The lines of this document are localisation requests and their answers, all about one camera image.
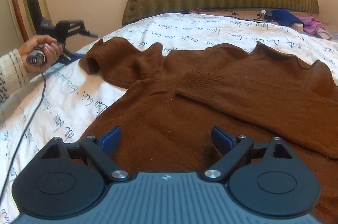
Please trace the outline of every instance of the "person's hand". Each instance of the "person's hand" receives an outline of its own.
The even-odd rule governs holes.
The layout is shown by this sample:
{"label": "person's hand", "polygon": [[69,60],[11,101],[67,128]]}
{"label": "person's hand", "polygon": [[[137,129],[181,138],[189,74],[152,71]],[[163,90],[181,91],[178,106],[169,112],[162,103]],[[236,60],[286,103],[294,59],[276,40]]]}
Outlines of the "person's hand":
{"label": "person's hand", "polygon": [[[26,58],[29,53],[32,52],[34,47],[38,44],[45,44],[43,47],[43,52],[46,56],[46,61],[40,66],[31,66],[26,62]],[[52,38],[49,35],[36,35],[31,37],[27,42],[18,48],[19,54],[21,56],[23,65],[27,73],[43,73],[45,72],[52,64],[54,64],[57,59],[59,59],[62,54],[62,46],[56,44],[56,39]]]}

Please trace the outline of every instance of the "pink cloth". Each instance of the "pink cloth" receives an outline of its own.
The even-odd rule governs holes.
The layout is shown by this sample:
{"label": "pink cloth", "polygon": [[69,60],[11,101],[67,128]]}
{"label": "pink cloth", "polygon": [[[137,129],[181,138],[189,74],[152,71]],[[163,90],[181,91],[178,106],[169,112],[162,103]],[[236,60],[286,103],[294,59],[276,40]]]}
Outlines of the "pink cloth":
{"label": "pink cloth", "polygon": [[304,31],[315,35],[318,29],[325,29],[324,25],[315,17],[297,17],[304,23]]}

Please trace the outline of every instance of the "power cord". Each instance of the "power cord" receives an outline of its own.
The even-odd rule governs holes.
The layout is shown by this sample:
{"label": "power cord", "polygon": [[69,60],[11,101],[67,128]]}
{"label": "power cord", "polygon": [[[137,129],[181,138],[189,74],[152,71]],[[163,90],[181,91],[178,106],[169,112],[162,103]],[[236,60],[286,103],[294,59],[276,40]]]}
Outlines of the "power cord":
{"label": "power cord", "polygon": [[44,86],[43,86],[43,90],[42,90],[41,100],[40,100],[38,106],[37,106],[37,107],[35,108],[35,110],[33,111],[33,114],[32,114],[32,116],[31,116],[31,118],[29,119],[29,121],[28,121],[28,123],[27,123],[25,129],[23,130],[23,133],[22,133],[22,135],[21,135],[21,137],[20,137],[19,143],[18,143],[18,145],[17,145],[17,147],[16,147],[16,149],[15,149],[13,155],[12,155],[12,159],[11,159],[11,162],[10,162],[10,167],[8,168],[8,172],[7,172],[7,174],[6,174],[5,184],[4,184],[4,186],[3,186],[2,190],[1,190],[1,194],[0,194],[0,205],[1,205],[1,203],[2,203],[2,199],[3,199],[3,196],[4,196],[4,194],[5,194],[5,188],[6,188],[7,180],[8,180],[8,178],[9,178],[9,176],[10,176],[11,168],[12,168],[13,163],[14,163],[14,158],[15,158],[16,154],[18,153],[20,144],[21,144],[21,142],[22,142],[23,137],[24,137],[25,134],[26,134],[26,131],[27,131],[27,129],[28,129],[30,123],[32,122],[32,120],[33,120],[35,114],[37,113],[39,107],[40,107],[41,104],[42,104],[43,98],[45,97],[45,90],[46,90],[47,82],[46,82],[46,78],[44,77],[44,75],[43,75],[43,74],[41,74],[41,75],[42,75],[42,78],[43,78],[43,81],[44,81]]}

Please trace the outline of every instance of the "white bed sheet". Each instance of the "white bed sheet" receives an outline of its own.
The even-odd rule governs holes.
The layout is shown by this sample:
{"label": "white bed sheet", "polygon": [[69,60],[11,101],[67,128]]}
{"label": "white bed sheet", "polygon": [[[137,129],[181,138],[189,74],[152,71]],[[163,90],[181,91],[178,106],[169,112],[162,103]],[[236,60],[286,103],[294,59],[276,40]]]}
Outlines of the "white bed sheet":
{"label": "white bed sheet", "polygon": [[[338,82],[338,44],[273,24],[174,13],[130,24],[105,36],[104,41],[114,36],[128,39],[139,50],[160,42],[164,56],[173,49],[205,49],[221,43],[234,44],[251,52],[256,42],[260,41],[281,52],[295,54],[309,64],[321,60],[331,69],[335,82]],[[93,44],[79,52],[86,53]],[[6,183],[5,175],[12,154],[39,103],[42,77],[36,77],[29,86],[13,94],[0,107],[0,187],[4,184],[6,187],[0,204],[1,224],[10,223],[19,214],[11,195],[11,185],[34,155],[55,136],[65,142],[77,141],[96,117],[126,92],[106,83],[99,74],[88,76],[78,62],[66,67],[55,65],[46,73],[46,79],[44,101],[23,138]]]}

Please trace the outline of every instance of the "gray gripper base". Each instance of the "gray gripper base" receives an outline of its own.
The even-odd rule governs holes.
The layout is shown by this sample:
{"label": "gray gripper base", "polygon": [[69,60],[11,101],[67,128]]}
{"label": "gray gripper base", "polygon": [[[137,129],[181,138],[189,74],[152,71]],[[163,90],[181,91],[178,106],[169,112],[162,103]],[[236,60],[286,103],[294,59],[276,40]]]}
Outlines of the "gray gripper base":
{"label": "gray gripper base", "polygon": [[224,185],[196,173],[138,173],[109,188],[103,200],[82,215],[41,220],[20,215],[15,224],[320,224],[310,214],[287,220],[253,215],[235,204]]}

